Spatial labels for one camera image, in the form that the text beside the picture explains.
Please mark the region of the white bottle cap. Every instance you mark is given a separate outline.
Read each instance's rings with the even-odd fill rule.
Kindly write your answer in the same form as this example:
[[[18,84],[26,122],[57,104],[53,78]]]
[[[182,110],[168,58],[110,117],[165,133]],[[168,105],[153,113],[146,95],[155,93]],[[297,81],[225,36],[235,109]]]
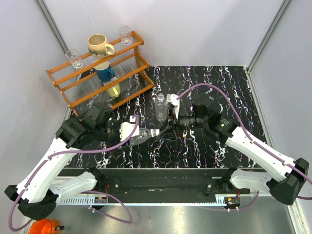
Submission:
[[[156,137],[160,134],[160,130],[159,129],[151,129],[151,136],[152,137]]]

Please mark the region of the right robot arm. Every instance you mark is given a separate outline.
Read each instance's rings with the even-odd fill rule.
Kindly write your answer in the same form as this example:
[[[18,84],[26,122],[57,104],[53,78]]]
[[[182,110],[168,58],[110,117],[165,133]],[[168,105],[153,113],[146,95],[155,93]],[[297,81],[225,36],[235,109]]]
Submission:
[[[180,113],[180,101],[174,94],[159,94],[156,113],[163,117],[158,139],[178,140],[185,130],[202,129],[210,141],[219,141],[260,165],[264,172],[230,168],[220,187],[226,193],[237,189],[270,193],[279,202],[293,205],[306,182],[309,163],[286,156],[245,130],[239,122],[203,104],[192,104],[192,110]]]

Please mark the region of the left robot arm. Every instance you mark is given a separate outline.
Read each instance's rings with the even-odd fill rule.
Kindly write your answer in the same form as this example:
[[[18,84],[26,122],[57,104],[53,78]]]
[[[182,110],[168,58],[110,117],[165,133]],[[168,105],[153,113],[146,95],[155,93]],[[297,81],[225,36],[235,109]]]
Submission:
[[[87,168],[67,181],[55,184],[54,180],[64,166],[77,154],[97,153],[83,148],[93,141],[105,142],[104,152],[119,148],[136,133],[138,117],[120,122],[111,107],[96,103],[83,114],[65,120],[57,130],[51,146],[19,184],[5,189],[13,201],[12,211],[18,209],[27,218],[39,221],[49,216],[63,201],[86,191],[105,192],[106,176],[96,168]]]

